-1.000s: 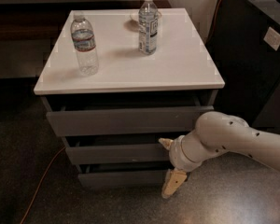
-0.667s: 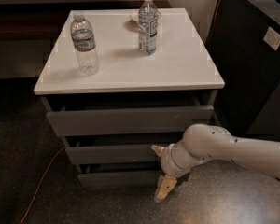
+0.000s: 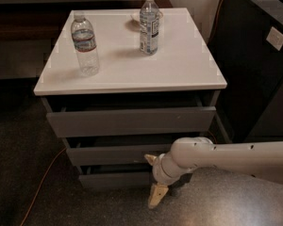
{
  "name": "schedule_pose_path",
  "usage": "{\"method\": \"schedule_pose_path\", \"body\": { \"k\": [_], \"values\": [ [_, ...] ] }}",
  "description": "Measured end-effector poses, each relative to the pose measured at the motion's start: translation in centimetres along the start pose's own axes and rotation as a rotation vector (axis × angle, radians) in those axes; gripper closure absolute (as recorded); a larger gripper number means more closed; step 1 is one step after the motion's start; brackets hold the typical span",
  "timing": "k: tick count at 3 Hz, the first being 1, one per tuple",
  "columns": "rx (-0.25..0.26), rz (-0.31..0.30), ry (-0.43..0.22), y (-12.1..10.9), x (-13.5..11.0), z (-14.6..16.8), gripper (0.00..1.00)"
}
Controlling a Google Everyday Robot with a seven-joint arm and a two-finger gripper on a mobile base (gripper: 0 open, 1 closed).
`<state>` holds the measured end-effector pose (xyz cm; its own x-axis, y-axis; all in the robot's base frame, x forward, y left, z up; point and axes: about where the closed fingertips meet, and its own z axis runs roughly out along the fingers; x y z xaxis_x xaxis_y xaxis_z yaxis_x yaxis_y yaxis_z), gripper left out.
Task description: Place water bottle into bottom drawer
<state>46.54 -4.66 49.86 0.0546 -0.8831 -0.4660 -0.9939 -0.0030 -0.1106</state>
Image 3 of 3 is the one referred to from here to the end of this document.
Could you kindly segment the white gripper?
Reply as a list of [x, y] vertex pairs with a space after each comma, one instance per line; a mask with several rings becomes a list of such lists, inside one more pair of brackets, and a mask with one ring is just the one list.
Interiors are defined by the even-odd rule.
[[146, 154], [144, 156], [150, 166], [153, 166], [153, 176], [158, 184], [152, 184], [148, 207], [154, 209], [167, 194], [170, 185], [177, 181], [188, 183], [191, 180], [192, 173], [187, 168], [179, 167], [171, 157], [170, 153], [163, 153], [156, 157]]

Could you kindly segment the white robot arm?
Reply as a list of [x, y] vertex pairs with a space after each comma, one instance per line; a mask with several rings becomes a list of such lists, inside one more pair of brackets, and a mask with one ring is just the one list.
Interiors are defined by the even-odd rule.
[[148, 207], [158, 206], [181, 176], [201, 168], [217, 168], [283, 185], [283, 141], [215, 144], [206, 137], [177, 139], [167, 153], [148, 154], [155, 182]]

